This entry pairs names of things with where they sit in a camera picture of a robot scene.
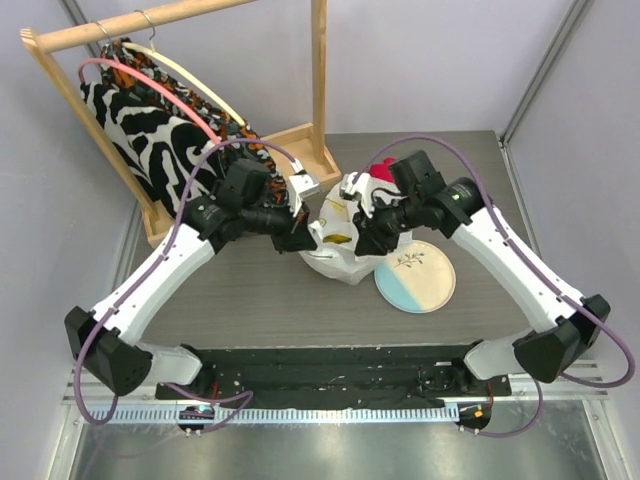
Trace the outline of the white plastic bag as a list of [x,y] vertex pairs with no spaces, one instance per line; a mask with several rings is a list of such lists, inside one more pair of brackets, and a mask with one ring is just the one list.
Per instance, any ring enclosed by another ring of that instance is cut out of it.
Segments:
[[318,219],[309,225],[317,249],[301,251],[300,256],[325,277],[357,285],[390,255],[355,255],[359,233],[352,218],[358,212],[358,204],[341,198],[339,191],[340,185],[334,185],[324,199]]

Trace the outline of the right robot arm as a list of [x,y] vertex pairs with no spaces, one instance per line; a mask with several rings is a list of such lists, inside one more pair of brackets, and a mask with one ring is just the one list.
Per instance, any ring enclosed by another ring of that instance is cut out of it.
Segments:
[[342,181],[342,197],[357,202],[356,255],[389,253],[401,234],[417,227],[436,230],[475,257],[529,323],[524,333],[473,346],[451,371],[455,389],[472,395],[506,373],[544,383],[564,375],[597,339],[609,303],[560,279],[507,225],[475,176],[446,182],[423,150],[394,161],[389,170],[399,191],[389,202],[375,199],[367,173]]

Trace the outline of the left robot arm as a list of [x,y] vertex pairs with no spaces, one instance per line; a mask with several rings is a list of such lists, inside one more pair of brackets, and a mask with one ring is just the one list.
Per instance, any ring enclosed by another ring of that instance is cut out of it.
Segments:
[[119,288],[90,311],[75,307],[66,315],[74,359],[115,395],[128,395],[145,380],[176,383],[193,399],[211,391],[213,375],[193,351],[140,339],[178,287],[229,242],[251,232],[270,236],[279,252],[315,249],[304,199],[318,191],[318,180],[297,170],[286,181],[287,204],[270,207],[269,177],[257,162],[233,163],[212,193],[181,207],[165,239]]

